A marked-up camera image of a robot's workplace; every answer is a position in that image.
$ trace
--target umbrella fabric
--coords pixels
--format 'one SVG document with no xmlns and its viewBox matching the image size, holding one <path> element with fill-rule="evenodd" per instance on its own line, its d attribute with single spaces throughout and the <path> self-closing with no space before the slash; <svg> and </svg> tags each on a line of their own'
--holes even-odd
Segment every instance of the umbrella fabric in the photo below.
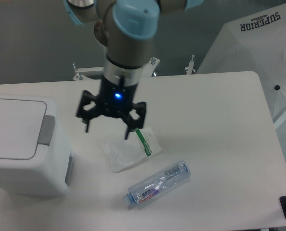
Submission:
<svg viewBox="0 0 286 231">
<path fill-rule="evenodd" d="M 259 75 L 277 115 L 286 104 L 286 4 L 224 24 L 197 73 L 234 71 Z"/>
</svg>

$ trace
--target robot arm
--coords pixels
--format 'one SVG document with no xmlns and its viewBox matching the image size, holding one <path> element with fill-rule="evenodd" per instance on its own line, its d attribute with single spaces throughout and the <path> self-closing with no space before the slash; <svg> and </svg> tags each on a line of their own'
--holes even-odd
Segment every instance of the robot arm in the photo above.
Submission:
<svg viewBox="0 0 286 231">
<path fill-rule="evenodd" d="M 142 67 L 150 58 L 152 38 L 160 12 L 183 10 L 203 0 L 65 0 L 74 18 L 95 24 L 96 38 L 107 47 L 98 96 L 84 91 L 77 117 L 87 124 L 100 115 L 121 118 L 127 125 L 125 138 L 135 128 L 143 128 L 146 102 L 133 103 Z M 85 105 L 96 105 L 85 110 Z M 130 111 L 135 110 L 138 119 Z"/>
</svg>

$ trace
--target clear plastic bottle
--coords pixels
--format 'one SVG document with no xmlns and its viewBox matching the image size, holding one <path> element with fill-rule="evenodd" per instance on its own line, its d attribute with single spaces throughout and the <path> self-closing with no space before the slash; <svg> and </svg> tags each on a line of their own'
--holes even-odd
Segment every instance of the clear plastic bottle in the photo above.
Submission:
<svg viewBox="0 0 286 231">
<path fill-rule="evenodd" d="M 124 202 L 128 207 L 146 204 L 145 202 L 156 199 L 165 191 L 167 192 L 169 189 L 178 186 L 189 177 L 189 168 L 181 160 L 129 187 L 129 193 L 123 197 Z"/>
</svg>

